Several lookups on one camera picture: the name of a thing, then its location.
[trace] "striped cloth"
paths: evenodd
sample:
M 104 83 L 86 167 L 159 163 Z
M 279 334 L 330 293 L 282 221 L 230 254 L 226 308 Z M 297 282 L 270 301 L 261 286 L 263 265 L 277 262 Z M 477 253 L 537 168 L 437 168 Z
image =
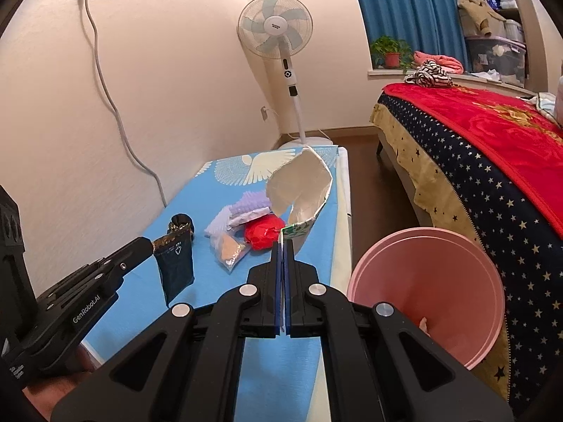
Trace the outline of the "striped cloth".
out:
M 453 82 L 448 73 L 434 60 L 426 60 L 417 68 L 414 74 L 405 77 L 407 84 L 417 84 L 423 87 L 452 87 Z

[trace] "fan pole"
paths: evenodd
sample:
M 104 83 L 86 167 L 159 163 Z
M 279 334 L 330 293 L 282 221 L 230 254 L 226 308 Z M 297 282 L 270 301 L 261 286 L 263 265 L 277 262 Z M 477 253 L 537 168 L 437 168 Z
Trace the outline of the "fan pole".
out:
M 278 38 L 280 47 L 281 64 L 284 69 L 285 83 L 289 89 L 289 96 L 293 101 L 293 109 L 295 110 L 295 118 L 297 120 L 297 128 L 299 129 L 299 139 L 302 145 L 306 145 L 305 130 L 303 129 L 303 111 L 301 109 L 301 99 L 297 92 L 297 76 L 293 71 L 291 64 L 291 56 L 289 55 L 289 49 L 283 37 Z

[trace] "pink towel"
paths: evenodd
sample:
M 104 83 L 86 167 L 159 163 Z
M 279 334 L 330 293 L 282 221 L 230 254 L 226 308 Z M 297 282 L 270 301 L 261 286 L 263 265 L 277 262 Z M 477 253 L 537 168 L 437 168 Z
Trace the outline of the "pink towel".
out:
M 431 56 L 430 54 L 424 54 L 424 52 L 420 52 L 419 50 L 415 51 L 415 63 L 418 66 L 422 65 L 426 60 L 434 60 L 448 73 L 454 73 L 457 75 L 463 74 L 463 65 L 459 60 L 453 57 Z

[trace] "pink trash can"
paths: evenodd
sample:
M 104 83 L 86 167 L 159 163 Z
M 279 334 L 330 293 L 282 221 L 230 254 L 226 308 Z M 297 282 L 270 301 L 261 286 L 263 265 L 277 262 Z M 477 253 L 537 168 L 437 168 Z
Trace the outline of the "pink trash can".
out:
M 389 301 L 471 370 L 491 350 L 505 315 L 503 285 L 482 249 L 449 230 L 402 230 L 374 244 L 348 284 L 350 301 Z

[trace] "red wrapper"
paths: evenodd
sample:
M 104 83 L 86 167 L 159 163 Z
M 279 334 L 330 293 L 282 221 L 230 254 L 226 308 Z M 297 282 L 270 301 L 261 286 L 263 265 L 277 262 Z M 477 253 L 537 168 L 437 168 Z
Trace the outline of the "red wrapper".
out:
M 247 223 L 244 238 L 251 244 L 252 249 L 269 249 L 278 240 L 280 230 L 285 222 L 274 214 L 268 214 Z

